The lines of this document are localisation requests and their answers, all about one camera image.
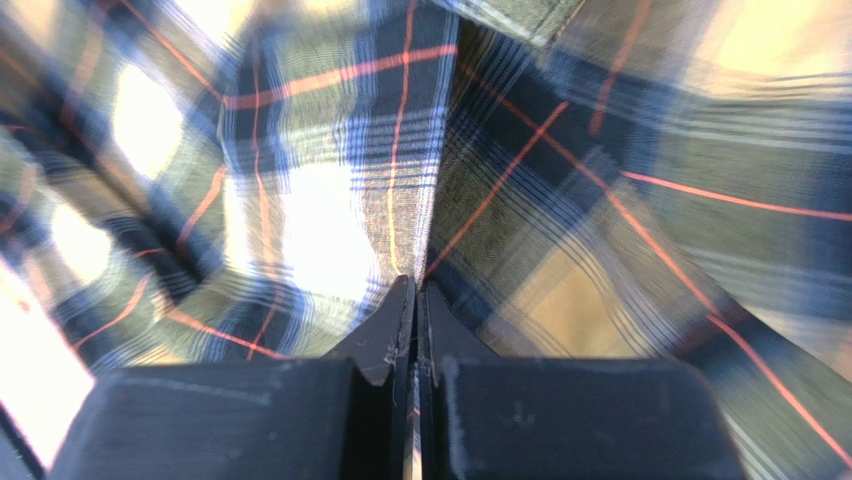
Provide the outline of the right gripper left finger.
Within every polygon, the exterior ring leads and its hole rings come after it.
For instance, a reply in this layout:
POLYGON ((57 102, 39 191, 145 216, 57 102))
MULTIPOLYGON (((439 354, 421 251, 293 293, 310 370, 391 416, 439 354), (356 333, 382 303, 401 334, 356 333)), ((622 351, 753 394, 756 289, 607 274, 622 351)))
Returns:
POLYGON ((119 369, 72 422, 53 479, 400 479, 415 285, 319 358, 119 369))

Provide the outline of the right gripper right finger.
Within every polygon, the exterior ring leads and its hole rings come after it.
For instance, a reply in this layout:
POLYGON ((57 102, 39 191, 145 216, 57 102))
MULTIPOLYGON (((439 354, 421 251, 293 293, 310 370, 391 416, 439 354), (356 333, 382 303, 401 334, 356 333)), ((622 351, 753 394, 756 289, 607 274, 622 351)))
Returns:
POLYGON ((669 360, 502 357, 417 301, 426 479, 742 479, 707 382, 669 360))

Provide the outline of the yellow plaid long sleeve shirt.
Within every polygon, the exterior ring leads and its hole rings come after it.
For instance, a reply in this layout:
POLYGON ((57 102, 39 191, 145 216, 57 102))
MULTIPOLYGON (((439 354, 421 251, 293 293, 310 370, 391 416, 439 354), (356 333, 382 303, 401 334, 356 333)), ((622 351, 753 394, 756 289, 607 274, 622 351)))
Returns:
POLYGON ((95 373, 321 355, 433 281, 846 479, 851 5, 5 1, 1 259, 95 373))

